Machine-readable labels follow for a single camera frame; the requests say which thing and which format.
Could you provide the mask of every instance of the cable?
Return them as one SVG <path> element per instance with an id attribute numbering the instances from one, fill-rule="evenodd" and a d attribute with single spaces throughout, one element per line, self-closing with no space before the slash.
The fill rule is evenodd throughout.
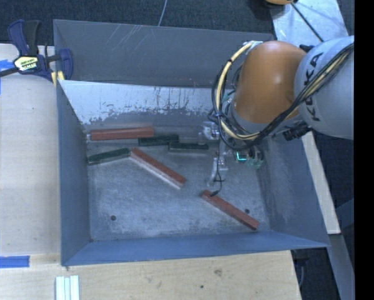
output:
<path id="1" fill-rule="evenodd" d="M 291 3 L 291 6 L 296 10 L 296 12 L 298 12 L 299 16 L 303 19 L 303 21 L 306 22 L 306 24 L 309 26 L 309 28 L 313 31 L 313 33 L 316 35 L 317 38 L 319 38 L 319 40 L 321 42 L 324 42 L 323 38 L 320 37 L 320 35 L 318 34 L 318 32 L 315 30 L 315 28 L 307 21 L 307 19 L 305 18 L 305 16 L 299 11 L 299 9 L 296 7 L 295 3 Z"/>
<path id="2" fill-rule="evenodd" d="M 162 20 L 163 20 L 164 12 L 165 12 L 166 7 L 167 7 L 167 1 L 168 1 L 168 0 L 165 0 L 165 1 L 164 1 L 163 10 L 162 10 L 162 15 L 160 16 L 159 23 L 157 24 L 158 27 L 160 27 L 160 25 L 162 24 Z"/>

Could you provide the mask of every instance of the bin floor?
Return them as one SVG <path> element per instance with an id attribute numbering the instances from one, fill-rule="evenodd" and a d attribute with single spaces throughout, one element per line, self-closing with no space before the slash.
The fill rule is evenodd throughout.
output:
<path id="1" fill-rule="evenodd" d="M 119 144 L 90 142 L 88 154 L 124 148 Z M 139 147 L 154 159 L 181 174 L 180 189 L 137 165 L 132 159 L 88 167 L 91 238 L 95 241 L 156 236 L 241 233 L 252 231 L 204 201 L 218 147 L 205 153 L 169 152 L 167 146 Z M 268 230 L 268 217 L 254 168 L 227 157 L 227 171 L 219 197 L 259 221 Z"/>

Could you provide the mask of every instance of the wooden stick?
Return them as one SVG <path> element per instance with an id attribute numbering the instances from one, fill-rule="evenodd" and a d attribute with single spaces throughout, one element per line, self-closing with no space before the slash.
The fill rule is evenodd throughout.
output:
<path id="1" fill-rule="evenodd" d="M 246 213 L 244 213 L 240 209 L 237 209 L 232 204 L 223 200 L 221 197 L 211 197 L 211 194 L 212 193 L 209 190 L 205 190 L 202 195 L 203 200 L 215 206 L 217 209 L 220 209 L 221 211 L 227 213 L 229 216 L 238 220 L 240 223 L 246 225 L 248 228 L 252 230 L 256 230 L 258 228 L 259 222 L 256 219 L 252 218 L 251 216 L 248 216 Z"/>
<path id="2" fill-rule="evenodd" d="M 90 135 L 92 141 L 150 138 L 154 136 L 154 128 L 97 129 L 91 130 Z"/>

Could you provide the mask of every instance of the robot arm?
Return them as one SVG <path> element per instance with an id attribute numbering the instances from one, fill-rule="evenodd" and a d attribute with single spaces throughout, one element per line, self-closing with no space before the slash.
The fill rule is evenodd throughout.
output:
<path id="1" fill-rule="evenodd" d="M 308 53 L 283 41 L 256 45 L 225 111 L 227 71 L 251 46 L 230 58 L 212 90 L 213 121 L 228 147 L 244 150 L 269 135 L 293 139 L 311 129 L 353 139 L 353 36 L 325 41 Z"/>

